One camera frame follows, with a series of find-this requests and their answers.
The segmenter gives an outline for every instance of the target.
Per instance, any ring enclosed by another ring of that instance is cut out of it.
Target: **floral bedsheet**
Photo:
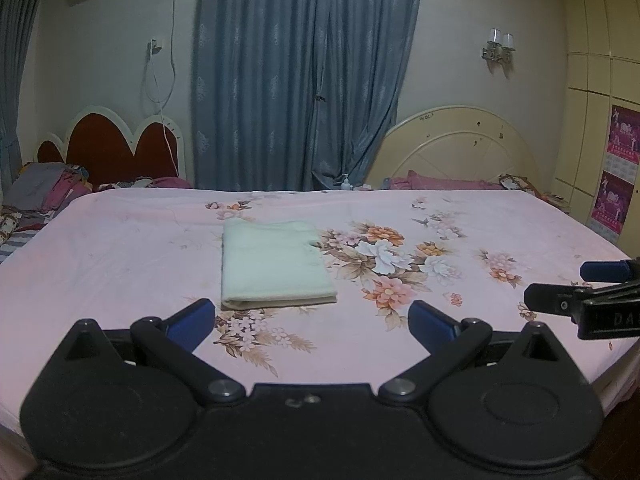
[[[122,328],[197,298],[220,304],[223,222],[231,217],[313,223],[338,290],[335,304],[217,311],[195,354],[249,390],[258,382],[365,382],[376,390],[428,355],[407,330],[417,299],[495,330],[542,320],[590,381],[633,344],[580,341],[568,318],[524,305],[529,283],[582,283],[583,261],[625,258],[526,193],[112,190],[73,202],[2,264],[0,423],[19,429],[28,387],[76,319]],[[25,333],[37,344],[25,348]]]

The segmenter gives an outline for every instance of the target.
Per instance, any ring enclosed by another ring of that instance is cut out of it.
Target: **curtain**
[[[0,0],[0,182],[6,191],[22,166],[16,134],[24,60],[39,0]]]
[[[194,76],[198,187],[310,187],[308,131],[324,12],[321,0],[202,0]]]
[[[201,0],[196,185],[334,187],[362,180],[385,131],[418,0]]]
[[[360,184],[396,123],[420,0],[331,0],[314,175]]]

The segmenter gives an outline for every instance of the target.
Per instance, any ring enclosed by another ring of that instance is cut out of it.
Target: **headboard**
[[[409,117],[385,136],[366,179],[375,189],[388,176],[414,170],[452,180],[526,176],[536,186],[538,168],[527,143],[503,118],[482,108],[446,106]]]
[[[154,115],[146,118],[132,134],[114,111],[87,107],[76,115],[64,140],[52,133],[44,136],[35,160],[84,166],[94,189],[100,184],[127,182],[139,176],[185,178],[182,133],[167,117],[164,125],[166,128],[162,127],[160,116]]]

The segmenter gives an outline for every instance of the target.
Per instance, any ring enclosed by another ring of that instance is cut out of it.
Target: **wall lamp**
[[[487,46],[482,49],[482,59],[500,63],[501,65],[511,65],[513,52],[516,50],[513,45],[512,34],[502,35],[500,30],[492,28]]]

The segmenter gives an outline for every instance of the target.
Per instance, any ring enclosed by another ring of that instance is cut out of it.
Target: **striped fabric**
[[[4,262],[16,249],[22,247],[31,240],[39,229],[28,231],[20,231],[11,235],[11,237],[2,245],[0,245],[0,264]]]

